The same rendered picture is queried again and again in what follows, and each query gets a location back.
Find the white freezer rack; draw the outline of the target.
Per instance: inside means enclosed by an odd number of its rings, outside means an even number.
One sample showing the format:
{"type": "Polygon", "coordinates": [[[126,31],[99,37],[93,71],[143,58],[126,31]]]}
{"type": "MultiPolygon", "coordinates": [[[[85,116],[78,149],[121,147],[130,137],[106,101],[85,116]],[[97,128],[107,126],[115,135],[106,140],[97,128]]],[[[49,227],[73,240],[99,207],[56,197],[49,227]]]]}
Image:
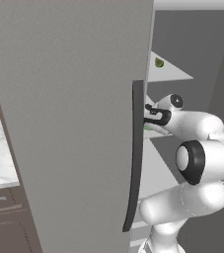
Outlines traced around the white freezer rack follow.
{"type": "Polygon", "coordinates": [[[146,129],[144,130],[145,138],[172,136],[170,132],[161,128],[160,126],[154,126],[149,123],[145,123],[144,126],[150,128],[150,130],[146,130],[146,129]]]}
{"type": "Polygon", "coordinates": [[[143,159],[138,199],[170,189],[184,181],[174,162],[167,165],[150,139],[143,142],[143,159]]]}
{"type": "Polygon", "coordinates": [[[162,82],[162,81],[177,81],[177,80],[191,80],[192,76],[185,73],[174,64],[164,59],[155,52],[151,52],[148,81],[162,82]],[[164,61],[164,66],[158,68],[155,66],[155,58],[158,57],[164,61]]]}

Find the grey freezer door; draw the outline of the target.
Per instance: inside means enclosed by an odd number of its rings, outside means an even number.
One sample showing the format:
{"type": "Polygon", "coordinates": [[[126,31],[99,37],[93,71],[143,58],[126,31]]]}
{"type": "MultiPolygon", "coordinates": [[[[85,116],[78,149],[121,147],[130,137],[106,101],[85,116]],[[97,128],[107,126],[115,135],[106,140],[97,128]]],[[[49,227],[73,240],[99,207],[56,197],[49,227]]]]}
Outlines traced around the grey freezer door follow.
{"type": "Polygon", "coordinates": [[[43,253],[127,253],[134,81],[153,0],[0,0],[0,106],[43,253]]]}

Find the grey freezer body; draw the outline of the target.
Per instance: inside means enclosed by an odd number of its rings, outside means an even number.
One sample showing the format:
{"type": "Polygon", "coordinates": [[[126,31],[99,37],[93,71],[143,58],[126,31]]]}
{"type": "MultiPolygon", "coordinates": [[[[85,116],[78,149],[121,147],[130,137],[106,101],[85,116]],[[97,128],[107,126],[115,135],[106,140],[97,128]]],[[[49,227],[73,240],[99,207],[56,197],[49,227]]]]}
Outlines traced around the grey freezer body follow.
{"type": "MultiPolygon", "coordinates": [[[[158,10],[152,50],[192,76],[150,82],[155,101],[175,92],[185,108],[214,113],[224,121],[224,10],[158,10]]],[[[224,210],[189,220],[179,234],[186,253],[224,253],[224,210]]]]}

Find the brown drawer front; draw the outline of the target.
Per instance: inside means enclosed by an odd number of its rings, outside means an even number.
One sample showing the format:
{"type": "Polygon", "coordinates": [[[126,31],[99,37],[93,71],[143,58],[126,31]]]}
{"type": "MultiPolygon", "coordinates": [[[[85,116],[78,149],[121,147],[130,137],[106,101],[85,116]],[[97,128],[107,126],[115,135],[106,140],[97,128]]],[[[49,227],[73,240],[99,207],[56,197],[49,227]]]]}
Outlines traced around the brown drawer front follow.
{"type": "Polygon", "coordinates": [[[7,201],[0,202],[0,212],[19,209],[23,206],[23,190],[20,187],[0,189],[0,197],[7,201]]]}

